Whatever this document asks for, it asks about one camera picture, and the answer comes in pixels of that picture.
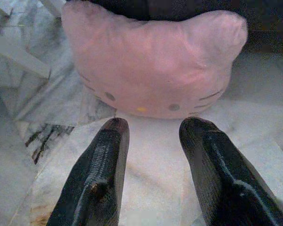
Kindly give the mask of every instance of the white chair leg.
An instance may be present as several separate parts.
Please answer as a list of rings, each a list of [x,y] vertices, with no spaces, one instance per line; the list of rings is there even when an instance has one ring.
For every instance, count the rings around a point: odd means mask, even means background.
[[[65,0],[40,0],[44,7],[55,17],[61,17],[62,7],[66,3]]]
[[[38,77],[49,78],[50,67],[27,53],[25,50],[8,42],[0,35],[0,54],[8,59],[15,61],[24,70],[35,73]]]
[[[0,0],[0,14],[9,16],[11,13],[12,7],[10,6],[8,0]]]

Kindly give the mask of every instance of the pink plush pillow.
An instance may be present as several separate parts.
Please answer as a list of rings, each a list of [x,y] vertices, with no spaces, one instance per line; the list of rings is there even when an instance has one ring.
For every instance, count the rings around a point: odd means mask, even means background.
[[[62,22],[85,85],[117,109],[155,118],[185,118],[210,107],[247,40],[246,20],[229,11],[137,21],[71,1]]]

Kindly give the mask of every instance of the marble floor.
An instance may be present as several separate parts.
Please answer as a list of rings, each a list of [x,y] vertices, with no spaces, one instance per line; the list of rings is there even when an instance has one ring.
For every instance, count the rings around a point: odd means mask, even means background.
[[[0,34],[50,65],[51,75],[36,78],[0,57],[3,129],[14,128],[11,153],[26,156],[30,165],[22,170],[33,171],[0,226],[46,225],[77,158],[115,116],[130,127],[119,225],[204,225],[179,143],[182,120],[136,117],[101,102],[79,80],[61,20],[37,0],[11,2],[11,17],[0,16]],[[283,201],[283,54],[241,53],[227,91],[199,116],[230,137]],[[0,140],[7,139],[3,134]]]

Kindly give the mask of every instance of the plush toy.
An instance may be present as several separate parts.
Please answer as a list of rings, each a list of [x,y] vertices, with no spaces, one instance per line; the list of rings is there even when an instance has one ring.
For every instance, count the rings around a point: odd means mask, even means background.
[[[224,93],[247,22],[211,11],[181,22],[138,21],[88,1],[62,13],[76,68],[103,102],[140,116],[185,118]]]

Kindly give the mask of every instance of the hello kitty pillow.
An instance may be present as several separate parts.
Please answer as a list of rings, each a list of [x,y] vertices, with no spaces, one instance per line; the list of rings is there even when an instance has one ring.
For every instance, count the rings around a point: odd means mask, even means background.
[[[210,107],[248,35],[244,18],[221,10],[182,22],[137,21],[71,1],[62,22],[90,91],[117,109],[155,118],[185,118]]]

